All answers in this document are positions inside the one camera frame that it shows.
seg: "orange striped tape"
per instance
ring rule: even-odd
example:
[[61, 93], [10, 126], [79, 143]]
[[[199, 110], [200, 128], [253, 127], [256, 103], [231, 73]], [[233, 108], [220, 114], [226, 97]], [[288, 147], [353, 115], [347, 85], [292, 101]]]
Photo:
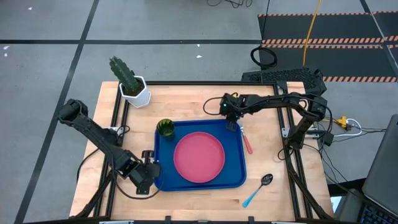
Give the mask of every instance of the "orange striped tape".
[[397, 13], [398, 11], [374, 11], [372, 12], [373, 14], [377, 14], [377, 13]]
[[398, 41], [398, 35], [394, 36], [389, 36], [389, 37], [385, 37], [384, 40], [388, 40], [388, 41]]
[[[306, 39], [267, 39], [263, 40], [263, 44], [305, 44]], [[384, 39], [378, 38], [319, 38], [309, 39], [309, 44], [376, 44], [383, 43]]]
[[[350, 13], [318, 13], [318, 16], [342, 16], [342, 15], [369, 15], [367, 12], [350, 12]], [[259, 14], [259, 17], [266, 16], [265, 14]], [[313, 16], [312, 13], [304, 14], [268, 14], [268, 16]]]
[[[264, 48], [304, 48], [304, 44], [263, 44]], [[308, 45], [311, 49], [382, 49], [380, 45]]]
[[324, 82], [385, 82], [397, 81], [397, 77], [323, 77]]

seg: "wooden tabletop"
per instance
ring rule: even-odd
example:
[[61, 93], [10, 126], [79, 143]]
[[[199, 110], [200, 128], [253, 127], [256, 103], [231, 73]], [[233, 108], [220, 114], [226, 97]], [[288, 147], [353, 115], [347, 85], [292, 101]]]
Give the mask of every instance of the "wooden tabletop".
[[[93, 118], [102, 127], [110, 125], [117, 85], [117, 82], [102, 84]], [[288, 83], [288, 88], [290, 92], [304, 92], [302, 83]], [[123, 148], [137, 156], [141, 156], [143, 150], [154, 148], [155, 127], [163, 118], [174, 121], [220, 119], [220, 116], [209, 116], [203, 112], [205, 100], [232, 92], [261, 96], [274, 94], [271, 86], [150, 85], [149, 90], [152, 92], [149, 106], [141, 109], [130, 106], [127, 117], [127, 125], [131, 127], [131, 131], [124, 137]], [[122, 108], [123, 103], [119, 110], [119, 122]], [[211, 101], [206, 106], [209, 112], [214, 113], [218, 113], [218, 108], [218, 100]], [[294, 111], [294, 118], [298, 123], [301, 117]], [[233, 189], [160, 192], [149, 200], [131, 200], [116, 190], [112, 219], [164, 220], [165, 216], [171, 215], [172, 220], [245, 221], [248, 216], [254, 216], [256, 221], [294, 220], [285, 162], [277, 158], [278, 151], [282, 149], [277, 110], [268, 109], [254, 115], [247, 114], [241, 120], [253, 149], [253, 154], [248, 154], [244, 148], [247, 179], [242, 186]], [[317, 147], [315, 140], [306, 139], [305, 143]], [[95, 149], [88, 142], [85, 156]], [[304, 146], [301, 155], [309, 191], [323, 209], [333, 216], [318, 152]], [[80, 212], [98, 188], [103, 158], [103, 153], [98, 152], [82, 167], [70, 215]], [[261, 177], [268, 173], [274, 176], [272, 183], [259, 191], [248, 208], [243, 208], [242, 203], [259, 187]], [[136, 188], [130, 180], [118, 178], [118, 182], [126, 192], [135, 195]], [[305, 217], [302, 194], [296, 188], [301, 216]], [[150, 194], [155, 191], [156, 187], [153, 185]], [[106, 200], [103, 200], [101, 214], [104, 214], [105, 203]]]

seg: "hexagonal pot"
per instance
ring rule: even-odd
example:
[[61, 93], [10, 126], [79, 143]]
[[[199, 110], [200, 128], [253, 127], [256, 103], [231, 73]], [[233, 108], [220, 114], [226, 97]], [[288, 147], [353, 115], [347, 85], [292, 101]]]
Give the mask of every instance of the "hexagonal pot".
[[135, 106], [136, 108], [142, 108], [147, 106], [150, 101], [150, 91], [148, 90], [147, 83], [145, 82], [143, 77], [134, 76], [134, 78], [139, 79], [139, 81], [144, 85], [144, 89], [137, 96], [129, 96], [125, 95], [123, 92], [123, 84], [120, 83], [119, 88], [120, 92], [124, 99], [128, 100], [130, 104]]

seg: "red plate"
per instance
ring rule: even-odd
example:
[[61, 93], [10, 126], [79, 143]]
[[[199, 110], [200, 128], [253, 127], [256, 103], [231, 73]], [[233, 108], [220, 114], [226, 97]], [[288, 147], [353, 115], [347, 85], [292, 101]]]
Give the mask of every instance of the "red plate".
[[223, 169], [224, 149], [214, 136], [195, 132], [182, 138], [174, 150], [174, 166], [186, 180], [205, 183], [213, 180]]

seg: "spoon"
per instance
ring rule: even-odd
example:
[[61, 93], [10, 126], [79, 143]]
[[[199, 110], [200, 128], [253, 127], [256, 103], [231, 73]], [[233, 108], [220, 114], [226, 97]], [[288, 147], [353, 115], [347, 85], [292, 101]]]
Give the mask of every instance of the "spoon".
[[271, 183], [271, 181], [272, 181], [273, 178], [274, 178], [274, 176], [273, 176], [272, 174], [267, 174], [267, 175], [265, 175], [264, 177], [262, 177], [262, 178], [261, 178], [261, 185], [260, 185], [260, 187], [259, 187], [252, 195], [250, 195], [250, 197], [249, 197], [248, 199], [246, 199], [246, 200], [243, 202], [243, 207], [246, 208], [246, 207], [249, 205], [250, 201], [253, 199], [253, 197], [254, 197], [254, 196], [257, 194], [257, 192], [260, 190], [260, 188], [261, 188], [262, 186], [269, 185], [269, 184]]

